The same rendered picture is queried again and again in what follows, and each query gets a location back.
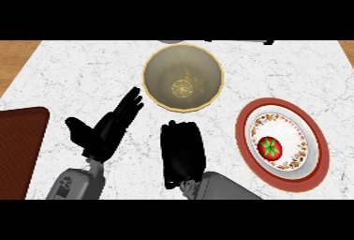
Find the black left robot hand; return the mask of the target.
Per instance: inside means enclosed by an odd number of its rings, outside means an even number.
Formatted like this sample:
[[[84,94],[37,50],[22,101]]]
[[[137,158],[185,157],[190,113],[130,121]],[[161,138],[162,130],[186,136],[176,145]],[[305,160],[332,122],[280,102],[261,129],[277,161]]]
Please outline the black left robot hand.
[[[140,88],[133,87],[117,109],[89,127],[75,117],[65,120],[71,132],[71,141],[83,148],[81,155],[103,163],[115,154],[126,130],[145,106]]]

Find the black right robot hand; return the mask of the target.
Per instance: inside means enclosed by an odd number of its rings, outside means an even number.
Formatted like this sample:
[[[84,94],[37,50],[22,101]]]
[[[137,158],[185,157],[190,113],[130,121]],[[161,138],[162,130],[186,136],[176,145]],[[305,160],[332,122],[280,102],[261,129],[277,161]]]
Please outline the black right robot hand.
[[[189,180],[199,182],[207,168],[207,155],[199,127],[174,120],[161,128],[161,150],[165,188],[174,189]]]

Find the red bell pepper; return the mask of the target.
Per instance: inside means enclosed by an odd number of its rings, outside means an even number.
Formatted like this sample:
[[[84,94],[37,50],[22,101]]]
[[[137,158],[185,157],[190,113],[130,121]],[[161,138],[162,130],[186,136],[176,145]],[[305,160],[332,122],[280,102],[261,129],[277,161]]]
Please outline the red bell pepper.
[[[257,143],[257,152],[267,161],[277,161],[282,157],[279,140],[273,137],[263,137]]]

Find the red-rimmed floral white plate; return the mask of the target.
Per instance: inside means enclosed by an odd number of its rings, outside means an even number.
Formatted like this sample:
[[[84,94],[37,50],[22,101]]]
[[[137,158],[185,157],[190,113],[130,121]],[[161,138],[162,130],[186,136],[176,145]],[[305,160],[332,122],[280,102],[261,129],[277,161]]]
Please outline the red-rimmed floral white plate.
[[[282,157],[267,161],[257,152],[263,137],[282,145]],[[274,97],[251,101],[236,118],[239,153],[257,177],[288,192],[314,189],[329,170],[329,148],[320,127],[305,111]]]

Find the olive bowl with gold rim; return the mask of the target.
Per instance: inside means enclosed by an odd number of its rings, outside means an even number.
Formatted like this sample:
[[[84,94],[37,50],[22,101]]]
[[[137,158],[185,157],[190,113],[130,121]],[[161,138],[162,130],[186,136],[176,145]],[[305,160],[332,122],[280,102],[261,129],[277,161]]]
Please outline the olive bowl with gold rim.
[[[143,89],[168,111],[190,113],[217,99],[224,86],[221,63],[202,47],[179,43],[156,51],[143,65]]]

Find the dark red woven placemat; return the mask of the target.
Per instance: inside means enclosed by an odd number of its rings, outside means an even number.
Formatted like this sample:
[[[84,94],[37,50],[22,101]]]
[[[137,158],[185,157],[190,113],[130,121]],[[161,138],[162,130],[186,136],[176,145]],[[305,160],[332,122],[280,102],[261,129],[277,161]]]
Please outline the dark red woven placemat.
[[[0,200],[24,200],[49,124],[44,107],[0,111]]]

